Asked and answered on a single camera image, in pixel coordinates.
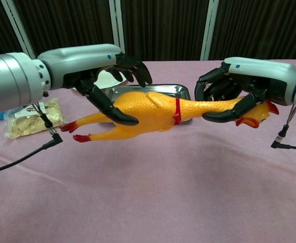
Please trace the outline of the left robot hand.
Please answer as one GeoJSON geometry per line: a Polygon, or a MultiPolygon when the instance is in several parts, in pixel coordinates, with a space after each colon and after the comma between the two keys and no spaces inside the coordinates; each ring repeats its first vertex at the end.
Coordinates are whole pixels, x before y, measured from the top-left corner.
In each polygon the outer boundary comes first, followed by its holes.
{"type": "Polygon", "coordinates": [[[100,72],[106,71],[118,82],[126,78],[141,87],[152,84],[151,74],[140,58],[124,53],[114,44],[57,48],[37,58],[47,68],[53,90],[75,88],[113,122],[126,126],[139,123],[135,116],[117,108],[95,83],[100,72]]]}

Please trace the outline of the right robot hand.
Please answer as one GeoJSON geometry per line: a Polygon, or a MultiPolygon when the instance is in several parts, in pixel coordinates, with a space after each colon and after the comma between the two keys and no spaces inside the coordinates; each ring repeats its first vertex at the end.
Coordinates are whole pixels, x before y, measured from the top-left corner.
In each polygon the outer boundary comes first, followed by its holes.
{"type": "Polygon", "coordinates": [[[210,122],[227,123],[242,118],[266,101],[296,105],[296,68],[272,60],[225,58],[219,67],[199,77],[194,97],[197,101],[228,102],[237,99],[241,92],[247,94],[233,107],[211,110],[202,117],[210,122]]]}

